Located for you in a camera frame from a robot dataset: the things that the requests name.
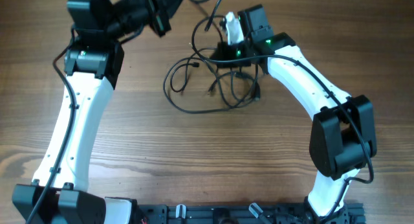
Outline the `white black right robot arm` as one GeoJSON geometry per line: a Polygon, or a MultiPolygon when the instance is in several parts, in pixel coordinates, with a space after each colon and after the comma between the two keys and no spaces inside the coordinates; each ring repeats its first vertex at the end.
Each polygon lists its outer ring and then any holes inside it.
{"type": "Polygon", "coordinates": [[[313,189],[305,200],[308,222],[354,220],[343,202],[351,181],[369,170],[377,153],[373,105],[364,96],[353,97],[328,81],[305,58],[286,33],[275,34],[262,5],[227,13],[221,23],[227,41],[219,43],[211,60],[219,67],[255,64],[281,82],[312,120],[310,157],[317,169],[313,189]]]}

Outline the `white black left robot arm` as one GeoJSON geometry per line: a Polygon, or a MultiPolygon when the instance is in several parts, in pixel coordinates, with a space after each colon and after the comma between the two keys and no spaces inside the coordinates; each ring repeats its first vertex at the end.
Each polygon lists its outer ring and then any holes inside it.
{"type": "Polygon", "coordinates": [[[183,0],[67,0],[71,40],[60,53],[64,95],[45,156],[28,185],[18,184],[12,203],[27,223],[149,223],[135,199],[98,197],[88,191],[98,126],[116,87],[123,44],[145,26],[170,30],[183,0]]]}

